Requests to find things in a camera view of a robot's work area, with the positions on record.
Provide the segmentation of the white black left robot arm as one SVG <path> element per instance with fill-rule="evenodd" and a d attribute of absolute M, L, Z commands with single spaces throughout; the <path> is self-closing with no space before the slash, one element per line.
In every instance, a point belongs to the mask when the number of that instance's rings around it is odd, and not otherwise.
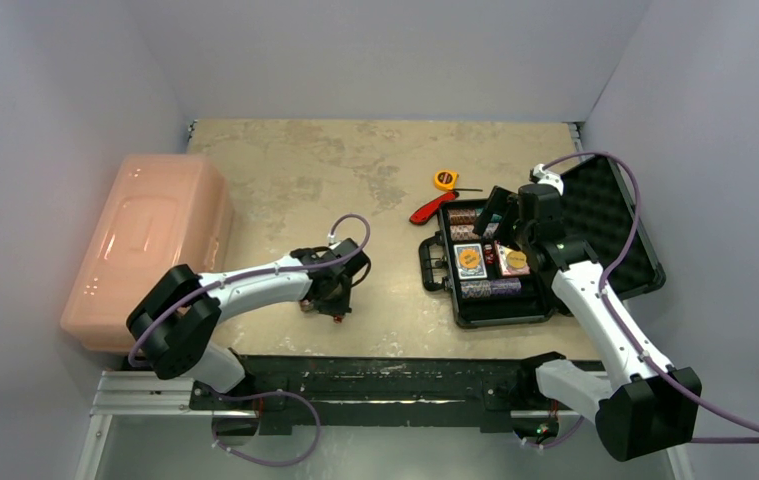
<path fill-rule="evenodd" d="M 343 319 L 353 288 L 372 266 L 352 239 L 301 248 L 257 267 L 198 274 L 188 265 L 170 268 L 126 319 L 135 342 L 130 354 L 162 380 L 191 378 L 214 390 L 227 408 L 252 399 L 253 382 L 237 353 L 212 339 L 221 323 L 279 304 L 298 303 Z"/>

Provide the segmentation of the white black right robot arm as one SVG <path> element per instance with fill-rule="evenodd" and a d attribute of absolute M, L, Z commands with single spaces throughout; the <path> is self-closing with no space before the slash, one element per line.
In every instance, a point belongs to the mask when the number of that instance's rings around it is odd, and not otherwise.
<path fill-rule="evenodd" d="M 546 183 L 516 192 L 495 187 L 475 232 L 484 232 L 493 215 L 501 218 L 497 240 L 525 254 L 530 270 L 546 282 L 549 300 L 572 314 L 592 341 L 607 375 L 549 360 L 519 376 L 519 399 L 531 407 L 549 399 L 570 407 L 621 462 L 690 442 L 699 377 L 691 368 L 675 368 L 640 331 L 590 244 L 565 228 L 560 189 Z"/>

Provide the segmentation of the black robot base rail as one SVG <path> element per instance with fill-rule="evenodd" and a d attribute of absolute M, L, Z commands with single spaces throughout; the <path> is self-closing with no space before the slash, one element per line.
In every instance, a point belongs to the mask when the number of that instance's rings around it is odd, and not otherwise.
<path fill-rule="evenodd" d="M 96 415 L 189 417 L 223 436 L 311 427 L 471 427 L 532 437 L 564 433 L 578 415 L 537 397 L 524 360 L 249 356 L 249 380 L 220 400 L 189 378 L 103 374 Z"/>

